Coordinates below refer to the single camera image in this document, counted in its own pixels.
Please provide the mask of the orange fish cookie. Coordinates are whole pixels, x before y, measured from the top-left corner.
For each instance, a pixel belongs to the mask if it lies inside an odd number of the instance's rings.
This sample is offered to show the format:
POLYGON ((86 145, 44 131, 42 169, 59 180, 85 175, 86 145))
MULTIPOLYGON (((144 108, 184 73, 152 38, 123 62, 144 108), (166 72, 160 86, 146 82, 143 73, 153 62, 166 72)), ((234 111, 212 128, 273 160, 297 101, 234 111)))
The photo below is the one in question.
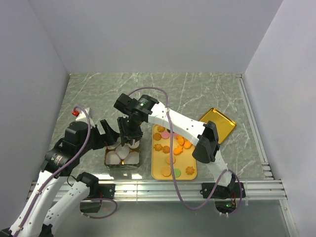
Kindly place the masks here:
POLYGON ((181 136, 181 135, 177 135, 177 142, 178 142, 178 144, 180 145, 180 146, 184 146, 184 144, 185 144, 185 142, 186 142, 186 139, 183 137, 183 136, 181 136))
POLYGON ((189 149, 192 146, 192 143, 189 140, 185 140, 183 147, 189 149))
POLYGON ((178 146, 177 148, 175 148, 174 150, 173 150, 173 154, 174 155, 179 155, 179 154, 181 154, 183 152, 183 146, 178 146))

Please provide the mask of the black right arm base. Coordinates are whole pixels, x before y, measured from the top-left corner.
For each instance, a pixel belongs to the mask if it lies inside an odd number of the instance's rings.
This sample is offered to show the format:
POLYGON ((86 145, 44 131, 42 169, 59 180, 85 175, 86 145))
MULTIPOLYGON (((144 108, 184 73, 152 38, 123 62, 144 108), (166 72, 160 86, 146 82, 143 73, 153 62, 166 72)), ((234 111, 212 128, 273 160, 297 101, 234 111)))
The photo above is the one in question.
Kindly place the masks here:
POLYGON ((243 183, 235 182, 231 187, 217 186, 211 196, 219 214, 229 216, 237 211, 240 201, 246 198, 243 183))

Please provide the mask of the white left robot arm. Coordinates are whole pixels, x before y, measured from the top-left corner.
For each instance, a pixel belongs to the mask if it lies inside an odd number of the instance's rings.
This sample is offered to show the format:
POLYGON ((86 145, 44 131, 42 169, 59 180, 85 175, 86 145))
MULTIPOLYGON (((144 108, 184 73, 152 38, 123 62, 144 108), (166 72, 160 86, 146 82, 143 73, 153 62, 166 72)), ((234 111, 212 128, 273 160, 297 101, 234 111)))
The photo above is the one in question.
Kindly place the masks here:
POLYGON ((100 134, 90 116, 90 109, 76 106, 76 120, 65 130, 65 135, 45 154, 36 186, 17 220, 1 230, 2 237, 52 237, 67 216, 83 200, 103 201, 114 199, 114 185, 101 187, 99 179, 87 172, 79 174, 62 198, 54 202, 60 188, 70 177, 79 159, 90 150, 114 144, 119 134, 101 120, 104 134, 100 134))

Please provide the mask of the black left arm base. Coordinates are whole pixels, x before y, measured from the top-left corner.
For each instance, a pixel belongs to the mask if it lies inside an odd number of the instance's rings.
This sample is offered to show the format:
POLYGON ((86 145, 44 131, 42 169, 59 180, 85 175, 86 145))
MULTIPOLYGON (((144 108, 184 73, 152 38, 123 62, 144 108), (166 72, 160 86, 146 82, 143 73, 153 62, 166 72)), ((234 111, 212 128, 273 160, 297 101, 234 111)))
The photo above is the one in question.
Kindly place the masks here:
POLYGON ((118 203, 113 200, 115 190, 114 184, 100 185, 99 179, 87 172, 83 172, 77 177, 71 175, 71 177, 75 180, 71 189, 73 189, 74 185, 83 184, 84 191, 88 192, 87 195, 83 196, 83 198, 80 200, 89 200, 91 202, 89 206, 87 206, 88 203, 83 206, 80 204, 80 211, 83 216, 91 219, 104 219, 112 216, 117 211, 118 203), (100 210, 102 203, 105 201, 109 201, 114 204, 114 209, 112 212, 105 216, 89 215, 89 213, 97 213, 100 210))

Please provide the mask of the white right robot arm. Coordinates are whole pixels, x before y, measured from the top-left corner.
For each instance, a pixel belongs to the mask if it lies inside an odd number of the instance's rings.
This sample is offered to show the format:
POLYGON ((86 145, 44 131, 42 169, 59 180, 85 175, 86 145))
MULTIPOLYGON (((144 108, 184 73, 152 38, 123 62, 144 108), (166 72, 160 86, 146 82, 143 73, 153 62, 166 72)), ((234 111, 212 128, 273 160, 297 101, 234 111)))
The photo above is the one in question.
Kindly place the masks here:
POLYGON ((214 179, 219 180, 219 195, 229 197, 235 191, 236 178, 228 171, 222 158, 215 123, 203 123, 188 118, 149 95, 142 95, 137 100, 123 93, 116 100, 114 108, 127 116, 118 118, 123 145, 133 144, 142 138, 140 125, 143 122, 161 125, 172 133, 183 136, 195 146, 193 158, 206 164, 214 179))

